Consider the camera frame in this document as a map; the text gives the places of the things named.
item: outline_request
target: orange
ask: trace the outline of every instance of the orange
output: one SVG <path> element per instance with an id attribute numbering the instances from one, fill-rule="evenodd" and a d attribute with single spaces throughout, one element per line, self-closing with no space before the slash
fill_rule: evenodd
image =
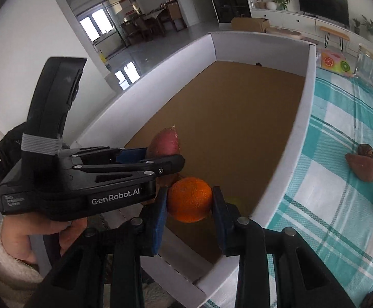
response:
<path id="1" fill-rule="evenodd" d="M 328 67 L 332 67 L 334 65 L 334 59 L 328 56 L 323 60 L 323 62 L 325 62 L 325 65 L 327 65 Z"/>
<path id="2" fill-rule="evenodd" d="M 168 213 L 176 220 L 190 223 L 204 219 L 212 207 L 212 191 L 202 179 L 186 177 L 168 191 Z"/>

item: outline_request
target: black metal bench leg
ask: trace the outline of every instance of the black metal bench leg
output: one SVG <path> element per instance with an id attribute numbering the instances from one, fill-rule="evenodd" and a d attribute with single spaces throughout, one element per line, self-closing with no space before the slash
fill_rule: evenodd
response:
<path id="1" fill-rule="evenodd" d="M 343 38 L 339 37 L 339 46 L 341 47 L 341 53 L 343 53 Z"/>
<path id="2" fill-rule="evenodd" d="M 330 36 L 330 35 L 331 35 L 330 33 L 328 33 L 328 32 L 325 31 L 325 48 L 328 47 L 329 36 Z"/>

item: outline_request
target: wooden bench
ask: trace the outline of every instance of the wooden bench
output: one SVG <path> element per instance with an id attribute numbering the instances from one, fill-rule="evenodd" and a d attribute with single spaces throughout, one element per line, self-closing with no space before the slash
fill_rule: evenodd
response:
<path id="1" fill-rule="evenodd" d="M 326 26 L 319 27 L 319 30 L 325 31 L 325 48 L 328 46 L 329 36 L 332 34 L 339 37 L 339 46 L 341 47 L 341 53 L 343 53 L 343 40 L 350 41 L 349 36 L 342 32 L 327 28 Z"/>

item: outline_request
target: white vase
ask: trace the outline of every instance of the white vase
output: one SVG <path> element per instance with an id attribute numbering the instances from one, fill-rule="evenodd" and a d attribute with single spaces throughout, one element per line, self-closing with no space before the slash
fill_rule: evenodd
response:
<path id="1" fill-rule="evenodd" d="M 269 1 L 266 3 L 266 8 L 269 10 L 276 10 L 277 7 L 278 5 L 273 1 Z"/>

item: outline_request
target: brown cardboard bottom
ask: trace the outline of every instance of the brown cardboard bottom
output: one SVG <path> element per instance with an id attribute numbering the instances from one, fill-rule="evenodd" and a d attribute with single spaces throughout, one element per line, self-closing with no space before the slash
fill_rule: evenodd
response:
<path id="1" fill-rule="evenodd" d="M 157 132 L 175 126 L 185 157 L 182 175 L 220 186 L 225 200 L 248 216 L 285 149 L 304 81 L 276 69 L 215 61 L 167 102 L 126 147 L 147 147 Z M 220 257 L 210 216 L 190 224 L 169 216 L 167 227 L 209 262 Z"/>

